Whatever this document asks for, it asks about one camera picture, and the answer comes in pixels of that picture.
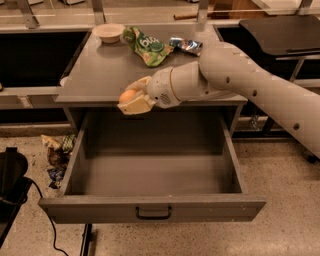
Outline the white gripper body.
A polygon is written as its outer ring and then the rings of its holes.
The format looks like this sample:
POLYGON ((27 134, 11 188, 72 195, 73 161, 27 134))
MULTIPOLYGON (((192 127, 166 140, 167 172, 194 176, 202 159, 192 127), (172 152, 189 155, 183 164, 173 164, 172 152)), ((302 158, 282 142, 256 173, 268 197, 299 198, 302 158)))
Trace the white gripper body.
POLYGON ((155 102, 155 105, 167 109, 181 104, 172 89, 172 67, 157 71, 147 83, 147 94, 155 102))

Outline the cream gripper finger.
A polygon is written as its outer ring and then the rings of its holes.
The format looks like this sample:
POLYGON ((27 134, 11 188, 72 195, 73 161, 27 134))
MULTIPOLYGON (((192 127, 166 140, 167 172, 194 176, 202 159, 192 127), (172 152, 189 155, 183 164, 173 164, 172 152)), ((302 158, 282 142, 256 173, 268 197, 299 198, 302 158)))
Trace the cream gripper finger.
POLYGON ((126 87, 126 90, 135 90, 135 91, 147 91, 147 84, 151 79, 150 76, 145 76, 143 78, 138 79, 137 81, 133 82, 132 84, 126 87))
POLYGON ((137 115, 149 112, 154 105, 155 101, 148 95, 139 95, 128 102, 119 103, 118 108, 125 115, 137 115))

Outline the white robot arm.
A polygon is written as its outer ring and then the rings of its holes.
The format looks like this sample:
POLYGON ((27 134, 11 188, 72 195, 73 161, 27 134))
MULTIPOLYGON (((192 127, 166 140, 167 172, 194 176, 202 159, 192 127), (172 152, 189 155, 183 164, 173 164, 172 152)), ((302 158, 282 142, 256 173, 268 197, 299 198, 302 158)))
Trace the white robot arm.
POLYGON ((119 98, 125 115, 209 101, 236 93, 254 103, 315 156, 320 157, 320 95, 277 77, 236 46, 218 42, 196 61, 167 67, 130 84, 119 98))

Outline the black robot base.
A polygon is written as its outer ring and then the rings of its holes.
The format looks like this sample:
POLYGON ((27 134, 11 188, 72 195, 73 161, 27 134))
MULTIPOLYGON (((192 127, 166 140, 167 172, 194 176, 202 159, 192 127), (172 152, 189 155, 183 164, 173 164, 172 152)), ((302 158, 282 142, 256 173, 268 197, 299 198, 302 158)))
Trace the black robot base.
POLYGON ((0 248, 20 210, 27 200, 31 183, 25 177, 27 158, 16 147, 0 153, 0 248))

